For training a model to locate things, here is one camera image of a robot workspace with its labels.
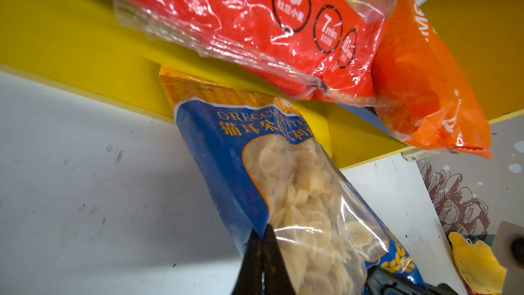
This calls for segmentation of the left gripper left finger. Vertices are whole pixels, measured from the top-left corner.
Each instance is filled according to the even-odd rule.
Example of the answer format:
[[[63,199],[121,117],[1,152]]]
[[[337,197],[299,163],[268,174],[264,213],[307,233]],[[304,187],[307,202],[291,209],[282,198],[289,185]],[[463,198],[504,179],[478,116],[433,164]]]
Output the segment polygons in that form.
[[[232,295],[263,294],[262,245],[260,237],[252,230]]]

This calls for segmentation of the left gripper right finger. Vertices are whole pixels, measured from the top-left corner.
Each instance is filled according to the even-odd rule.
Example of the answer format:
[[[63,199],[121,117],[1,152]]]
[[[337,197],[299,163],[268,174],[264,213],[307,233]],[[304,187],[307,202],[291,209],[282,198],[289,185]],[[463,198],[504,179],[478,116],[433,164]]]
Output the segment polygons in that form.
[[[267,295],[295,295],[273,227],[268,224],[263,242],[263,289]]]

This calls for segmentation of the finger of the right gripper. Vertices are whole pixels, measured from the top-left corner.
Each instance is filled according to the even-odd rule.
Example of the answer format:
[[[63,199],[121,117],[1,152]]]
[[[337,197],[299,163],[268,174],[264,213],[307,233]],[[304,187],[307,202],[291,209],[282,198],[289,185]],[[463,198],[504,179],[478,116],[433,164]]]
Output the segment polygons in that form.
[[[415,284],[409,278],[388,272],[377,266],[368,269],[364,294],[369,295],[458,295],[449,285]]]

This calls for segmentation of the blue shell pasta bag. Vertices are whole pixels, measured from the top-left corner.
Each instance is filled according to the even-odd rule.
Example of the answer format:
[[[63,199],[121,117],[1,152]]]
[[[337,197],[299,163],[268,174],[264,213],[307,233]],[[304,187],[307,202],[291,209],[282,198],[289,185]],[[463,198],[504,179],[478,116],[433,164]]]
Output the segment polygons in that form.
[[[159,81],[237,248],[270,224],[296,294],[364,294],[374,266],[424,283],[291,102],[166,66]]]

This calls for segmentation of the orange pastatime pasta bag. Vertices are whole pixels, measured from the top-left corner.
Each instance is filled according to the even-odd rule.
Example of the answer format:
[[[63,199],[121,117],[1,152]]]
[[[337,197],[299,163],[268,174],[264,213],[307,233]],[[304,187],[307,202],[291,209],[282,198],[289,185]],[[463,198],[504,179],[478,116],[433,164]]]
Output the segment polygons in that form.
[[[491,159],[491,131],[463,71],[414,0],[396,0],[371,65],[375,112],[421,150]]]

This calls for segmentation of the red noodle bag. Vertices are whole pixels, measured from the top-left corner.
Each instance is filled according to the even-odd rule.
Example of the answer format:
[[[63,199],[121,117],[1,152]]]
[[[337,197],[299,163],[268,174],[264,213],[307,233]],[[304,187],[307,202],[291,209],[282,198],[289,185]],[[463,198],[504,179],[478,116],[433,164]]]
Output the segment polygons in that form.
[[[122,23],[228,61],[299,101],[376,103],[371,63],[396,0],[114,0]]]

